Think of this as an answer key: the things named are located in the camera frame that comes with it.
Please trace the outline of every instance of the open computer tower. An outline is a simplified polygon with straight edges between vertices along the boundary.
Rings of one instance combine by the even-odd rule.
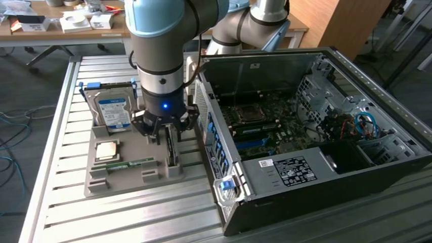
[[[330,48],[204,56],[194,85],[224,235],[385,190],[432,130]]]

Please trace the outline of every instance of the white object on table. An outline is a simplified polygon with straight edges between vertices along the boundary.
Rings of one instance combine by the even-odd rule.
[[[94,15],[89,20],[89,25],[93,29],[110,29],[113,25],[113,15],[101,14]]]
[[[82,15],[65,16],[60,19],[62,33],[92,30],[86,18]]]
[[[24,32],[46,31],[50,24],[50,19],[45,18],[41,23],[20,23],[20,24]]]

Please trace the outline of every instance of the hard drive label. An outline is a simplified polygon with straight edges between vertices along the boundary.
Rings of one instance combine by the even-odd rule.
[[[126,100],[124,98],[100,100],[98,106],[106,127],[116,129],[125,128],[130,125],[129,113],[124,109],[126,106]]]

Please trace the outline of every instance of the motherboard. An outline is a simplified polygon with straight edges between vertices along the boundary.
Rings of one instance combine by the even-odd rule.
[[[289,92],[221,97],[220,106],[242,161],[305,149],[314,142]]]

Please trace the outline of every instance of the aluminum table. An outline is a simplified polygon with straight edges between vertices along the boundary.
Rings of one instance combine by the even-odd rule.
[[[126,56],[72,57],[20,243],[421,242],[430,236],[429,166],[380,194],[224,237],[201,156],[193,149],[196,140],[180,145],[182,161],[194,171],[185,181],[114,196],[85,198],[92,117],[77,83],[125,82],[132,77],[137,80]]]

